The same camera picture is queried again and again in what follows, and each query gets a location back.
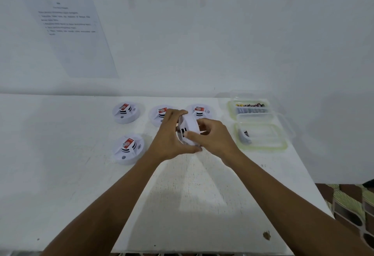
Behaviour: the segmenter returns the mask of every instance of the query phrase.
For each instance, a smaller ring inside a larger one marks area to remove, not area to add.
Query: patterned carpet
[[[336,220],[374,250],[374,180],[364,184],[316,184]]]

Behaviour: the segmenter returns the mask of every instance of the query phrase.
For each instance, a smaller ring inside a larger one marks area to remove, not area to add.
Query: hand
[[[188,111],[177,109],[166,111],[160,129],[147,151],[160,163],[180,154],[194,154],[202,151],[201,147],[182,144],[175,134],[175,126],[179,117],[187,113]]]
[[[198,134],[187,131],[184,136],[191,141],[199,143],[209,152],[221,158],[225,164],[232,154],[241,152],[221,121],[202,118],[198,119],[198,124],[200,131],[205,132]]]

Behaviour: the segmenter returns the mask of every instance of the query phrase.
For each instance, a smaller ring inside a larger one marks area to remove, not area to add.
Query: person's right thumb
[[[206,138],[204,135],[200,135],[199,133],[193,131],[185,132],[184,136],[191,141],[199,143],[200,145],[204,143],[204,138]]]

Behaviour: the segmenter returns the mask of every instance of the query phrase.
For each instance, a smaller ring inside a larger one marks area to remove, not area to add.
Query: person's right hand
[[[221,158],[224,163],[232,154],[240,152],[226,126],[221,121],[201,118],[197,122],[200,131],[205,132],[198,134],[187,131],[184,133],[187,139],[199,143],[209,152]]]

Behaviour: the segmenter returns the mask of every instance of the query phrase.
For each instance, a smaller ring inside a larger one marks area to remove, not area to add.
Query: person's left arm
[[[109,255],[140,194],[164,160],[196,153],[200,147],[183,145],[175,125],[185,110],[168,109],[151,146],[112,187],[68,224],[41,256]]]

